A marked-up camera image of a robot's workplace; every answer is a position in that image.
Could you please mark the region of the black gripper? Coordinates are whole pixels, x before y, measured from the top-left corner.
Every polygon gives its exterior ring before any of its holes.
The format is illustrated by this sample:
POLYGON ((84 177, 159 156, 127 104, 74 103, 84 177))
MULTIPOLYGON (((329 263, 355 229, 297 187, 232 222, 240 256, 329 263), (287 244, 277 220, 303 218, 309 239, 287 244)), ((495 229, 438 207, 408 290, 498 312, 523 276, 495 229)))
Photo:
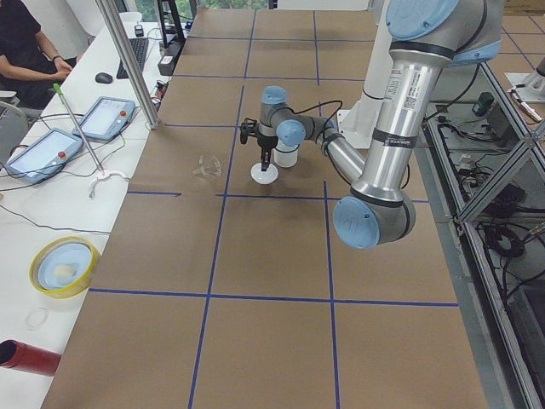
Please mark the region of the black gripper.
POLYGON ((261 148, 261 171, 267 171, 271 162, 271 152, 277 146, 277 136, 259 134, 258 145, 261 148))

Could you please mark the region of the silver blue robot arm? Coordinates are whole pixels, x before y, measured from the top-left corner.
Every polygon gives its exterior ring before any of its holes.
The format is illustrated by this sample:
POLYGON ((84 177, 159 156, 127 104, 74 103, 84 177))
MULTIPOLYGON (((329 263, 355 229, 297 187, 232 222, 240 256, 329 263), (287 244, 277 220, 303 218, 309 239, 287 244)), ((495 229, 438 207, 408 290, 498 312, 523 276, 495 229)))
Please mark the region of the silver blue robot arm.
POLYGON ((401 183, 418 131, 440 73, 493 59, 501 42, 502 1, 392 1, 385 23, 392 41, 393 67, 366 155, 361 154, 328 118, 295 113, 280 86, 262 92, 259 120, 246 120, 245 143, 253 136, 261 161, 250 174, 271 183, 278 171, 272 151, 296 150, 314 141, 349 184, 350 195, 334 208, 339 238, 355 249, 368 249, 408 235, 416 211, 401 183))

